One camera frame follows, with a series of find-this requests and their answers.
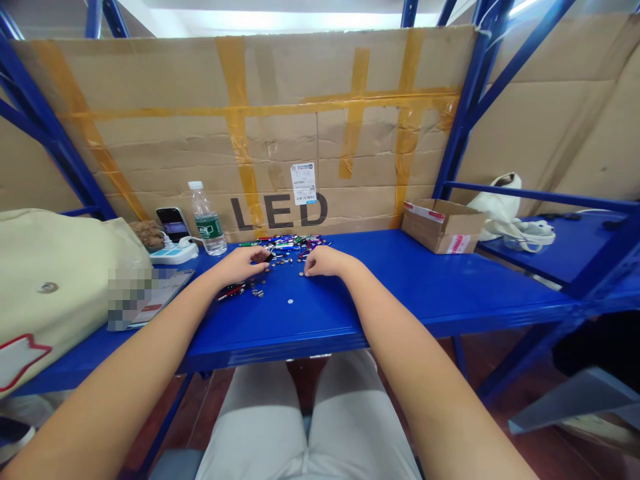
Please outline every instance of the bottle label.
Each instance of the bottle label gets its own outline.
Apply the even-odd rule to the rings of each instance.
[[[196,219],[195,224],[200,230],[200,236],[202,240],[209,240],[212,238],[218,238],[222,235],[222,227],[220,226],[219,217],[205,217]]]

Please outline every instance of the finger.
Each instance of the finger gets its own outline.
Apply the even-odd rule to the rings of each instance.
[[[307,277],[312,277],[316,274],[314,270],[315,267],[315,259],[312,258],[311,256],[307,257],[307,262],[305,263],[305,275]]]
[[[307,273],[307,270],[309,270],[314,265],[315,265],[315,254],[313,250],[311,250],[311,253],[307,255],[307,261],[305,262],[305,273]]]
[[[266,253],[267,255],[269,254],[269,252],[267,252],[267,249],[261,247],[260,245],[254,245],[253,247],[242,247],[242,252],[248,258],[254,258],[260,253]]]
[[[251,261],[256,263],[264,262],[268,256],[269,252],[260,252],[257,255],[251,257]]]
[[[257,265],[250,265],[251,274],[252,275],[257,275],[258,273],[262,273],[262,272],[264,272],[264,270],[266,270],[266,268],[268,266],[269,266],[269,264],[266,263],[266,262],[258,263]]]

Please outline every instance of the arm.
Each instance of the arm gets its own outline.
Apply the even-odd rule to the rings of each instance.
[[[345,282],[407,417],[426,478],[537,478],[438,342],[360,261],[317,247],[305,274]]]
[[[267,256],[236,249],[191,282],[80,384],[0,479],[114,479],[216,293],[262,272],[268,263],[250,262]]]

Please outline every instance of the pile of small items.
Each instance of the pile of small items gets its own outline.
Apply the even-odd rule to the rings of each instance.
[[[286,263],[293,263],[292,258],[288,258],[291,252],[297,252],[298,262],[306,262],[307,256],[311,253],[311,250],[318,245],[331,245],[332,242],[327,242],[321,235],[276,235],[274,237],[258,238],[253,242],[240,243],[239,247],[253,247],[261,245],[267,249],[269,256],[265,262],[270,263],[270,268],[276,265],[284,265]],[[245,280],[240,283],[234,283],[223,288],[216,300],[222,301],[236,295],[242,295],[247,289],[251,289],[251,293],[254,297],[262,298],[265,293],[262,290],[258,290],[255,286],[255,278]]]

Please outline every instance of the white pants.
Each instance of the white pants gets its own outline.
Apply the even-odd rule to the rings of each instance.
[[[308,441],[286,364],[236,369],[196,480],[291,477],[421,478],[369,352],[331,356]]]

